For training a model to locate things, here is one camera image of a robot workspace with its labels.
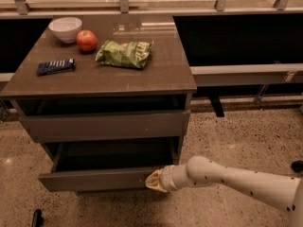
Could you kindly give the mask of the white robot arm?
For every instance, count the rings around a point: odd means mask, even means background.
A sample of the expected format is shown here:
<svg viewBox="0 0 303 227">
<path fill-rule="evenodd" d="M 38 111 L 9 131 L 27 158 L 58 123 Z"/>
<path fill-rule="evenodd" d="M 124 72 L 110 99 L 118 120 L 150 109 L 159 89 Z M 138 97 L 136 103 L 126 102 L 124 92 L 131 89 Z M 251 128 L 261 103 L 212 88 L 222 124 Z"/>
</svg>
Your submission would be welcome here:
<svg viewBox="0 0 303 227">
<path fill-rule="evenodd" d="M 303 227 L 303 179 L 222 166 L 203 156 L 164 166 L 145 180 L 152 190 L 172 192 L 220 183 L 289 214 L 289 227 Z"/>
</svg>

